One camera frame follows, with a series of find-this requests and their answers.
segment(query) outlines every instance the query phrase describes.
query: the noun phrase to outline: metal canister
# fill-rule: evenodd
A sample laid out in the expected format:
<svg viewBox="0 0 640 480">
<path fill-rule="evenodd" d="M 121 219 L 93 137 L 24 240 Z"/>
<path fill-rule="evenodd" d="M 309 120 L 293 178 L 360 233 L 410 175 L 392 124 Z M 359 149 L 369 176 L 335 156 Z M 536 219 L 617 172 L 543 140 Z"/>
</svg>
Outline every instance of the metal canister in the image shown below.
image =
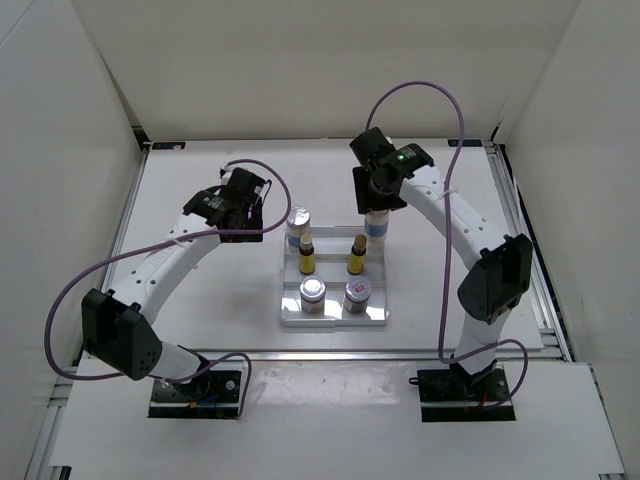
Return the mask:
<svg viewBox="0 0 640 480">
<path fill-rule="evenodd" d="M 300 237 L 311 232 L 311 215 L 309 210 L 300 205 L 291 207 L 287 217 L 287 242 L 289 249 L 297 252 L 300 247 Z"/>
<path fill-rule="evenodd" d="M 300 303 L 307 313 L 322 313 L 327 288 L 320 277 L 306 277 L 300 284 Z"/>
<path fill-rule="evenodd" d="M 371 282 L 367 277 L 352 278 L 344 289 L 344 309 L 349 313 L 365 312 L 371 290 Z"/>
</svg>

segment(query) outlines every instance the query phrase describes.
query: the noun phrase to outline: white table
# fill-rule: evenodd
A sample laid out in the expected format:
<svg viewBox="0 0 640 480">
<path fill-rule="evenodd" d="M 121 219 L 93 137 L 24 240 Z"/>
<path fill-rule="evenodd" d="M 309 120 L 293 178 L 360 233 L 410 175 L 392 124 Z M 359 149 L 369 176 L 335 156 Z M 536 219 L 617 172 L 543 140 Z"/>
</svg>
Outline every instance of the white table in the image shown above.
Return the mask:
<svg viewBox="0 0 640 480">
<path fill-rule="evenodd" d="M 419 143 L 445 172 L 454 149 L 444 139 L 397 140 Z M 151 150 L 129 219 L 122 251 L 160 241 L 182 206 L 199 190 L 219 183 L 219 169 L 237 158 L 256 158 L 286 180 L 294 203 L 306 206 L 316 226 L 362 225 L 351 169 L 357 165 L 347 140 L 188 142 L 184 150 Z M 268 178 L 268 172 L 249 165 Z M 465 148 L 453 186 L 505 232 L 507 223 L 485 149 Z M 265 225 L 285 208 L 274 184 L 264 209 Z M 254 351 L 400 351 L 437 348 L 444 268 L 444 240 L 412 208 L 394 212 L 386 243 L 390 317 L 386 327 L 302 329 L 279 322 L 279 270 L 284 226 L 261 244 L 222 245 L 175 290 L 154 329 L 161 339 L 195 349 Z M 115 279 L 140 259 L 120 262 Z M 455 348 L 463 310 L 455 290 L 466 275 L 454 254 L 447 348 Z M 542 348 L 529 295 L 511 315 L 503 338 Z"/>
<path fill-rule="evenodd" d="M 520 363 L 506 366 L 514 384 Z M 74 385 L 52 465 L 76 479 L 598 480 L 622 465 L 585 365 L 534 362 L 515 422 L 421 423 L 413 362 L 255 362 L 245 415 L 146 418 L 151 381 Z M 108 368 L 82 362 L 79 373 Z"/>
</svg>

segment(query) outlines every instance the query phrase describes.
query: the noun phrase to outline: yellow label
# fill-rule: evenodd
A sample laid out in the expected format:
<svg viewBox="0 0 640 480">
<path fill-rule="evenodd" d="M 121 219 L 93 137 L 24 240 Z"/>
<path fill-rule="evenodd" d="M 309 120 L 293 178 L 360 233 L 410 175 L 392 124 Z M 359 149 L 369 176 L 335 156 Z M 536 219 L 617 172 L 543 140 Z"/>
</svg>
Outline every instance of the yellow label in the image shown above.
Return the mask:
<svg viewBox="0 0 640 480">
<path fill-rule="evenodd" d="M 300 271 L 302 273 L 313 273 L 316 269 L 316 260 L 311 255 L 300 255 Z"/>
<path fill-rule="evenodd" d="M 353 252 L 349 254 L 349 263 L 347 263 L 347 271 L 352 275 L 362 273 L 364 270 L 364 255 L 354 255 Z"/>
</svg>

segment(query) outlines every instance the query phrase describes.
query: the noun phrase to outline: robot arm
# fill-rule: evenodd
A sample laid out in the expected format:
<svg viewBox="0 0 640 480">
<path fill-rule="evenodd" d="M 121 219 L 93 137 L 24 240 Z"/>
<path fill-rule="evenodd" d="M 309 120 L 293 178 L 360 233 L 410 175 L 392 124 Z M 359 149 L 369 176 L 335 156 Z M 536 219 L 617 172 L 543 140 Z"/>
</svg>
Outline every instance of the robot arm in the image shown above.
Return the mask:
<svg viewBox="0 0 640 480">
<path fill-rule="evenodd" d="M 235 168 L 223 185 L 203 190 L 184 207 L 166 240 L 217 230 L 262 229 L 265 181 Z M 162 342 L 152 325 L 167 298 L 221 243 L 260 242 L 262 235 L 206 235 L 157 250 L 107 292 L 92 289 L 82 301 L 84 348 L 133 380 L 147 375 L 180 379 L 207 364 L 195 352 Z M 197 391 L 197 378 L 189 382 Z"/>
<path fill-rule="evenodd" d="M 373 128 L 351 143 L 362 165 L 354 169 L 359 213 L 415 207 L 445 235 L 444 179 L 418 145 L 396 149 Z M 491 225 L 458 193 L 448 192 L 453 248 L 469 270 L 458 288 L 465 321 L 455 357 L 496 343 L 509 313 L 529 288 L 533 248 L 524 235 L 511 238 Z M 491 371 L 495 348 L 457 365 L 475 381 Z"/>
</svg>

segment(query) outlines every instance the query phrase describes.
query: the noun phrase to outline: white wall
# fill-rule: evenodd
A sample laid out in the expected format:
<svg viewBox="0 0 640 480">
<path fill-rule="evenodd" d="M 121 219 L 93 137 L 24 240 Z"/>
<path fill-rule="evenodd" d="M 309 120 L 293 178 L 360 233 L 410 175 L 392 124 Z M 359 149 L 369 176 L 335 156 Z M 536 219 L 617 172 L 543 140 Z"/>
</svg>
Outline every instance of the white wall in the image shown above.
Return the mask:
<svg viewBox="0 0 640 480">
<path fill-rule="evenodd" d="M 0 5 L 0 476 L 7 479 L 24 476 L 55 381 L 42 348 L 49 306 L 75 273 L 110 251 L 140 158 L 69 2 L 36 0 L 22 16 L 28 3 Z M 81 295 L 70 295 L 57 320 L 54 351 L 67 365 L 79 347 Z"/>
<path fill-rule="evenodd" d="M 579 360 L 640 478 L 640 3 L 584 0 L 508 142 Z"/>
<path fill-rule="evenodd" d="M 467 131 L 505 134 L 578 0 L 74 0 L 150 138 L 348 137 L 391 86 L 449 87 Z M 378 120 L 454 135 L 446 99 L 407 91 Z"/>
</svg>

